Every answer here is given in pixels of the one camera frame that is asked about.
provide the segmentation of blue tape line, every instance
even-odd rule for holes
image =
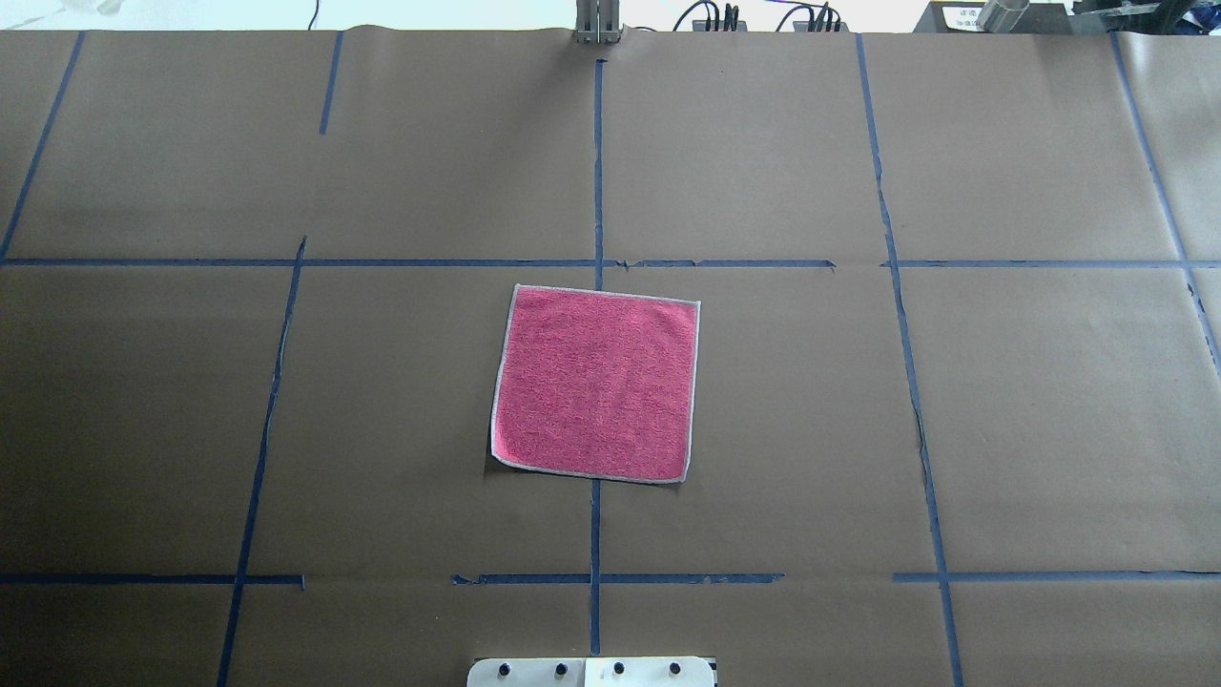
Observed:
[[[1189,570],[1073,570],[1038,572],[951,572],[950,582],[1139,582],[1217,581],[1221,572]],[[897,584],[933,584],[940,576],[928,572],[896,572]]]
[[[12,266],[84,267],[291,267],[283,257],[13,257]],[[308,267],[591,267],[593,260],[432,259],[432,257],[309,257]]]
[[[783,572],[728,572],[691,575],[601,575],[602,584],[772,584],[784,580]],[[460,575],[451,578],[454,586],[496,584],[589,584],[592,575],[480,575],[468,580]]]
[[[335,51],[331,52],[331,78],[326,82],[326,100],[322,101],[322,123],[317,132],[326,135],[326,126],[331,122],[331,99],[335,98],[335,79],[339,76],[339,52],[343,51],[343,32],[335,33]]]
[[[1204,311],[1204,301],[1200,300],[1200,289],[1195,284],[1195,275],[1192,272],[1187,259],[1187,249],[1183,246],[1183,237],[1178,231],[1178,221],[1175,220],[1170,199],[1166,198],[1166,188],[1161,182],[1161,172],[1158,170],[1158,162],[1153,157],[1149,137],[1145,135],[1144,120],[1140,118],[1140,110],[1137,107],[1137,100],[1132,95],[1128,67],[1123,63],[1123,51],[1120,49],[1120,37],[1117,33],[1111,33],[1111,52],[1115,54],[1115,65],[1120,70],[1120,83],[1123,85],[1123,98],[1128,101],[1128,110],[1132,112],[1132,121],[1137,127],[1137,139],[1140,140],[1140,150],[1144,151],[1145,162],[1149,165],[1149,173],[1153,174],[1153,184],[1158,189],[1158,200],[1161,203],[1161,211],[1166,216],[1166,225],[1170,226],[1170,236],[1175,240],[1175,253],[1178,254],[1178,261],[1183,267],[1183,276],[1187,278],[1187,288],[1192,294],[1192,303],[1195,305],[1195,317],[1200,320],[1200,328],[1204,329],[1204,342],[1208,345],[1209,356],[1212,358],[1212,369],[1217,377],[1221,377],[1221,351],[1217,350],[1217,339],[1212,331],[1212,322],[1209,321],[1209,315]]]
[[[602,290],[602,68],[606,60],[593,63],[593,288]]]
[[[883,262],[888,267],[890,262]],[[900,267],[1178,268],[1177,260],[899,260]]]
[[[625,268],[635,267],[830,267],[830,260],[637,260],[618,262]]]
[[[907,367],[907,390],[911,395],[912,411],[916,415],[916,430],[919,433],[919,458],[924,470],[924,502],[928,505],[929,531],[933,534],[933,554],[937,559],[938,587],[941,591],[941,615],[945,621],[945,641],[950,650],[950,669],[955,687],[962,687],[962,660],[958,656],[958,631],[954,621],[954,603],[950,599],[950,580],[946,576],[945,549],[941,544],[941,522],[937,509],[937,491],[933,487],[933,466],[928,455],[928,439],[924,432],[924,411],[921,405],[919,384],[916,382],[916,361],[912,356],[911,334],[907,328],[907,310],[904,308],[902,282],[899,273],[899,249],[895,246],[895,231],[890,221],[890,209],[882,185],[882,151],[878,145],[878,124],[873,113],[873,95],[869,89],[869,68],[864,56],[864,40],[856,34],[856,55],[861,68],[861,90],[864,96],[864,116],[869,124],[869,146],[873,149],[873,174],[878,184],[878,206],[882,210],[882,222],[886,227],[886,253],[890,257],[890,281],[895,292],[895,310],[899,312],[899,334],[904,345],[904,364]]]
[[[602,653],[602,481],[590,488],[590,655]]]
[[[26,170],[26,181],[22,182],[21,190],[17,193],[17,203],[12,206],[12,216],[9,217],[9,228],[5,231],[4,242],[0,243],[0,262],[4,262],[5,256],[9,254],[13,233],[17,231],[17,222],[21,221],[21,211],[26,206],[26,198],[29,195],[29,187],[34,183],[34,173],[38,171],[38,164],[43,160],[46,140],[51,137],[55,116],[60,112],[60,105],[63,104],[63,94],[67,92],[68,82],[72,79],[72,71],[76,70],[77,59],[81,57],[82,45],[84,45],[83,31],[77,32],[77,41],[72,46],[72,56],[68,57],[68,63],[63,67],[63,77],[60,78],[60,89],[55,92],[51,110],[46,113],[46,122],[43,123],[43,134],[38,137],[38,144],[34,146],[34,156],[31,157],[29,168]]]
[[[131,574],[7,574],[0,584],[233,584],[232,575],[131,575]],[[305,588],[304,575],[252,575],[247,584],[292,584]]]
[[[280,347],[276,350],[276,369],[271,376],[271,392],[267,394],[267,414],[263,420],[263,438],[259,442],[259,462],[254,469],[254,484],[250,487],[250,505],[245,514],[245,531],[242,534],[242,553],[238,555],[237,580],[233,583],[233,599],[230,603],[228,627],[225,630],[225,647],[221,653],[221,667],[216,677],[217,687],[228,682],[230,663],[233,658],[233,639],[237,637],[237,620],[242,610],[242,588],[245,586],[245,571],[250,565],[250,543],[254,541],[254,521],[259,516],[259,497],[263,492],[263,477],[267,469],[267,450],[271,447],[271,419],[280,399],[280,382],[284,372],[284,348],[288,343],[288,327],[293,321],[293,305],[297,303],[297,287],[302,278],[302,257],[305,254],[305,238],[297,248],[297,264],[293,266],[293,278],[288,286],[288,303],[284,305],[284,321],[280,328]]]

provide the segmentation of pink cloth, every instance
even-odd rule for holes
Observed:
[[[538,472],[683,482],[698,331],[698,301],[518,284],[492,455]]]

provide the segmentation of white label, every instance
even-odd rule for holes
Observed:
[[[941,7],[945,12],[945,26],[954,31],[974,31],[979,28],[979,7]]]

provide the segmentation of white bracket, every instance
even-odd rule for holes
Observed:
[[[619,0],[576,0],[575,32],[578,43],[619,43]]]
[[[717,687],[714,665],[698,656],[484,659],[466,687]]]

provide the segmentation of pink towel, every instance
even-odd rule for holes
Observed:
[[[518,284],[492,455],[538,472],[683,482],[698,331],[698,301]]]

